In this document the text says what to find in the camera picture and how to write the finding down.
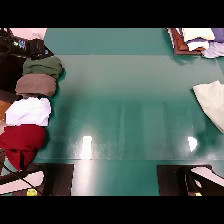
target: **yellow label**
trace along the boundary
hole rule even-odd
[[[29,189],[27,191],[27,196],[37,196],[37,191],[35,189]]]

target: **wire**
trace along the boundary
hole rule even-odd
[[[16,175],[14,172],[12,172],[10,169],[8,169],[8,167],[6,167],[6,166],[4,165],[4,163],[2,163],[2,162],[0,162],[0,163],[1,163],[1,164],[3,165],[3,167],[4,167],[7,171],[9,171],[12,175],[14,175],[15,177],[17,177],[17,178],[23,180],[25,183],[29,184],[32,188],[34,188],[38,193],[40,193],[41,195],[43,195],[43,192],[40,192],[40,191],[39,191],[36,187],[34,187],[31,183],[29,183],[28,181],[26,181],[24,178],[19,177],[18,175]]]

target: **red cloth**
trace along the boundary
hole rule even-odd
[[[36,156],[36,150],[44,145],[46,130],[35,124],[6,126],[0,135],[0,148],[17,170],[24,170]]]

